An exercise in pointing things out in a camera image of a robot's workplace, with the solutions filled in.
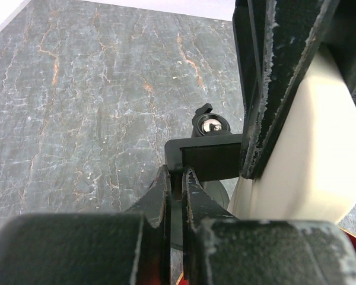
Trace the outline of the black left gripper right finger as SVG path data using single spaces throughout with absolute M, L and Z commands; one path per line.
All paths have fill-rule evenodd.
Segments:
M 190 284 L 356 284 L 356 252 L 334 224 L 240 220 L 204 191 L 189 167 L 182 195 Z

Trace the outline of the cream cased smartphone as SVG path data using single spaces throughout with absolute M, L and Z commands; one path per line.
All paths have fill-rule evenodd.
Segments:
M 356 106 L 329 49 L 300 83 L 262 176 L 240 178 L 228 211 L 248 220 L 340 222 L 356 204 Z

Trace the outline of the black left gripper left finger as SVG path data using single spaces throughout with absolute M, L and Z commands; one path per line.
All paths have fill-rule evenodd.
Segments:
M 17 216 L 0 230 L 0 284 L 169 284 L 170 214 L 161 166 L 124 212 Z

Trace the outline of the black phone stand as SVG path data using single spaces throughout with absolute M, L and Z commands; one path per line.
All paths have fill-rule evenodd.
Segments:
M 194 169 L 205 192 L 227 209 L 229 195 L 221 183 L 239 174 L 242 135 L 232 134 L 228 121 L 212 113 L 212 105 L 196 109 L 190 138 L 173 139 L 164 146 L 165 164 L 171 175 L 171 247 L 183 249 L 182 175 L 186 166 Z

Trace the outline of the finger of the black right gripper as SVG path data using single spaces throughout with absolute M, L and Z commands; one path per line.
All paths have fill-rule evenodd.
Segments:
M 236 1 L 234 41 L 244 104 L 240 176 L 262 175 L 338 1 Z
M 356 106 L 356 1 L 335 1 L 326 44 Z

